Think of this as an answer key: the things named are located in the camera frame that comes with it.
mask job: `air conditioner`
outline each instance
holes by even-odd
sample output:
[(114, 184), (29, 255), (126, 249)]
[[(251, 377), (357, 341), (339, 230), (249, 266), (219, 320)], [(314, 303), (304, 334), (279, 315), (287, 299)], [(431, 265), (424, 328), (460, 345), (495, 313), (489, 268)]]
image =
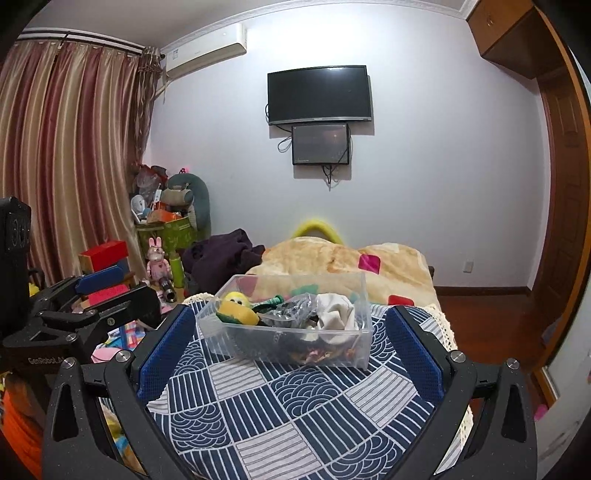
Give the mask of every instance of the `air conditioner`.
[(241, 23), (207, 33), (166, 55), (166, 74), (176, 79), (222, 60), (246, 53), (246, 29)]

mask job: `wooden cabinet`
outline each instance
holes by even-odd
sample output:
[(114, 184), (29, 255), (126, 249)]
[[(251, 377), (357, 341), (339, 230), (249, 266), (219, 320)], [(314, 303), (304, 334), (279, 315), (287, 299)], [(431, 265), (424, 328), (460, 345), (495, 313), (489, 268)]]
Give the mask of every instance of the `wooden cabinet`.
[(468, 24), (483, 58), (530, 79), (563, 64), (531, 0), (480, 0)]

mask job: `green basket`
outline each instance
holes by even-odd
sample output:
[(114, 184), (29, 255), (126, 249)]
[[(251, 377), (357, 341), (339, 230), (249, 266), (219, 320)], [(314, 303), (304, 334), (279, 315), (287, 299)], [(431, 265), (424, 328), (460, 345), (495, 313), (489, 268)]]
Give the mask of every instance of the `green basket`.
[(148, 254), (150, 238), (160, 237), (162, 248), (169, 257), (178, 248), (188, 248), (193, 242), (203, 239), (203, 232), (196, 231), (188, 218), (181, 218), (172, 222), (140, 223), (135, 226), (138, 232), (139, 247), (144, 258)]

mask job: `dark purple cloth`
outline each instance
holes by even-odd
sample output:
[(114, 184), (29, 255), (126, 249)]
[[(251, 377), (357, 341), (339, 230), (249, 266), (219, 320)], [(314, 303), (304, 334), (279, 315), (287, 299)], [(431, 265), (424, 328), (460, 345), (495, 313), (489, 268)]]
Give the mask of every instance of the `dark purple cloth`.
[(252, 246), (246, 232), (234, 230), (195, 242), (181, 257), (189, 274), (189, 294), (216, 294), (233, 275), (245, 274), (261, 264), (263, 245)]

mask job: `transparent storage box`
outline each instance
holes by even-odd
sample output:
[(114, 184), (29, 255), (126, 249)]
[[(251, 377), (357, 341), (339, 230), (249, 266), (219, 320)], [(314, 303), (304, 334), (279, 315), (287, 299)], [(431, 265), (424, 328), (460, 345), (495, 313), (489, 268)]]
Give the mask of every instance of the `transparent storage box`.
[[(359, 330), (310, 330), (223, 323), (217, 316), (220, 301), (239, 291), (251, 303), (281, 295), (337, 293), (355, 307)], [(322, 364), (367, 369), (372, 319), (363, 273), (322, 275), (235, 275), (197, 315), (209, 350), (252, 360), (283, 364)]]

